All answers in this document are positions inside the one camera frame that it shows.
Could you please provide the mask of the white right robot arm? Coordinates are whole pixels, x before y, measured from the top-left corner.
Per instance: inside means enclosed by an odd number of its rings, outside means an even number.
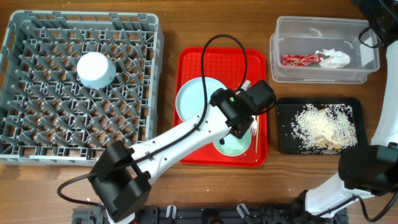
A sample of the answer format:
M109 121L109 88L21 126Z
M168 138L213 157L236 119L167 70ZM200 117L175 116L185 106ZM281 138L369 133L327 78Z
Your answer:
M386 47L387 80L381 117L371 145L346 149L338 172L319 187L304 190L290 206L289 218L319 222L355 202L368 222L381 219L397 201L397 1L355 1ZM364 199L392 193L387 205L369 217Z

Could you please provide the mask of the red snack wrapper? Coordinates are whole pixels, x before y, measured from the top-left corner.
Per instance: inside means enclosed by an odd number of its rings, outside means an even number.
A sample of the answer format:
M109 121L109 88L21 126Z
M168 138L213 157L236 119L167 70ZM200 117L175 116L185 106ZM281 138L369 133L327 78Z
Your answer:
M306 67L312 63L319 63L322 55L283 55L281 56L282 64L292 67Z

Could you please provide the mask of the white bowl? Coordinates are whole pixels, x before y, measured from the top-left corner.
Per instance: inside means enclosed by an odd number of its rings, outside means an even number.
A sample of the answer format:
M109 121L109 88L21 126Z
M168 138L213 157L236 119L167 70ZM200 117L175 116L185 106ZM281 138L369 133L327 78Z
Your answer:
M84 54L79 59L76 70L81 83L91 89L110 85L116 76L115 64L99 52Z

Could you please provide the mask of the white napkin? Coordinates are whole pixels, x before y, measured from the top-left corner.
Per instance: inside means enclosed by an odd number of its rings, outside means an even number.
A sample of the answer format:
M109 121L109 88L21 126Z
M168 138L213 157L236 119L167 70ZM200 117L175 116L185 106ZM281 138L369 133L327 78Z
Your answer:
M321 68L343 68L351 62L351 58L348 54L342 51L336 51L335 49L317 50L315 53L321 56L319 62Z

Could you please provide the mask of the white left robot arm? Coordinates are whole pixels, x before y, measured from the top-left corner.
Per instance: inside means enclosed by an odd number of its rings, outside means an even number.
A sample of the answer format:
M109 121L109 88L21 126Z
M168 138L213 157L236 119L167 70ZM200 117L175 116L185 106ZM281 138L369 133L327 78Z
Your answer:
M105 149L89 182L112 223L129 223L147 202L153 183L171 166L197 149L232 134L240 139L254 116L276 102L273 89L260 80L247 90L218 89L195 116L132 148L121 141Z

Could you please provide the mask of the light blue plate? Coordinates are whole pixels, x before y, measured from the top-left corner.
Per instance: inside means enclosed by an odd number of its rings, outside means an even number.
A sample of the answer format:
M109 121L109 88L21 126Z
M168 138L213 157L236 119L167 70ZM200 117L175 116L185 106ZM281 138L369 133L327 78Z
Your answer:
M211 95L218 89L226 89L220 81L206 77L206 94L210 101ZM204 91L202 78L193 78L186 82L178 91L175 99L175 109L182 121L190 119L204 107Z

